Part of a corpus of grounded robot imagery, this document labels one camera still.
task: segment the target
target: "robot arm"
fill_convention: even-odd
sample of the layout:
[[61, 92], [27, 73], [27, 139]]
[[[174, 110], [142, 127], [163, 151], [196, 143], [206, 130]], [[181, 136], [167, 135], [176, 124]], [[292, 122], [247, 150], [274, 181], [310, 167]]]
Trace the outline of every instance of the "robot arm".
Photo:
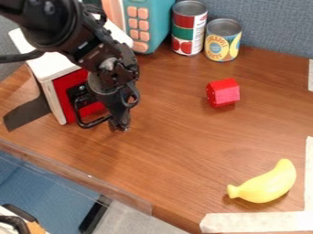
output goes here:
[[139, 102], [135, 54], [126, 44], [113, 40], [111, 32], [81, 3], [77, 0], [0, 0], [0, 15], [18, 23], [34, 48], [59, 52], [87, 69], [90, 93], [110, 112], [103, 121], [108, 120], [114, 130], [128, 129], [130, 109]]

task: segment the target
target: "tape line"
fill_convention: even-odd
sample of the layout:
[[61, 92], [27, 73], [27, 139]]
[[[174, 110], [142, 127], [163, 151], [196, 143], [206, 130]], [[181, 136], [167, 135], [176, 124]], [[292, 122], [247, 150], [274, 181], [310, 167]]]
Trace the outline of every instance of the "tape line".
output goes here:
[[313, 211], [313, 137], [307, 138], [305, 173], [305, 210]]
[[309, 61], [308, 90], [313, 91], [313, 60], [312, 59]]
[[307, 138], [305, 211], [207, 214], [202, 233], [313, 231], [313, 138]]
[[313, 230], [313, 212], [208, 214], [202, 233], [273, 232]]

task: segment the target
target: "yellow can label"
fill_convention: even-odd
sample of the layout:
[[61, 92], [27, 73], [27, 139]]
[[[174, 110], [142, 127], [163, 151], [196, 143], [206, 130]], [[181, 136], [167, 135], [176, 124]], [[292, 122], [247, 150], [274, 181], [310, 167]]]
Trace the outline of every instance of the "yellow can label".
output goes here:
[[205, 51], [209, 59], [223, 60], [230, 50], [230, 45], [223, 37], [209, 35], [206, 39]]
[[208, 35], [205, 42], [206, 56], [211, 60], [219, 62], [235, 59], [239, 53], [241, 38], [242, 33], [230, 37]]
[[241, 39], [242, 39], [242, 33], [240, 33], [231, 44], [230, 55], [233, 58], [236, 58], [238, 56]]

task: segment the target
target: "tin can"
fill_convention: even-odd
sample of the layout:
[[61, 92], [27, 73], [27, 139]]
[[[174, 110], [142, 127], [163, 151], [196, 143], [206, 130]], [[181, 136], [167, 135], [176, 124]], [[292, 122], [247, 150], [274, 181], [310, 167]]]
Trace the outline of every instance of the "tin can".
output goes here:
[[172, 49], [193, 56], [203, 50], [208, 9], [199, 1], [183, 1], [173, 5]]
[[234, 60], [239, 53], [243, 31], [239, 23], [229, 18], [214, 19], [207, 25], [206, 56], [218, 62]]

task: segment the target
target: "red and white toy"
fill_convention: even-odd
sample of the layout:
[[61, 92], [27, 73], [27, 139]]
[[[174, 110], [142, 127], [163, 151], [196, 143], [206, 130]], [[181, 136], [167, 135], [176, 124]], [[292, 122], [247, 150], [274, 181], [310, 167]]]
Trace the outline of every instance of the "red and white toy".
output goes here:
[[[126, 43], [130, 48], [133, 46], [134, 41], [111, 21], [108, 20], [104, 27], [111, 30], [114, 39]], [[28, 53], [34, 50], [19, 28], [9, 32], [9, 36], [20, 53]], [[57, 52], [45, 53], [40, 58], [27, 61], [27, 65], [40, 83], [49, 107], [59, 124], [75, 122], [76, 118], [70, 102], [69, 91], [73, 90], [71, 92], [73, 93], [76, 89], [85, 89], [84, 83], [87, 80], [87, 71], [74, 65]], [[88, 103], [80, 109], [80, 114], [81, 117], [86, 117], [103, 110], [103, 108], [103, 105], [98, 101]]]
[[209, 83], [207, 94], [210, 106], [213, 108], [234, 104], [240, 100], [240, 88], [233, 78]]

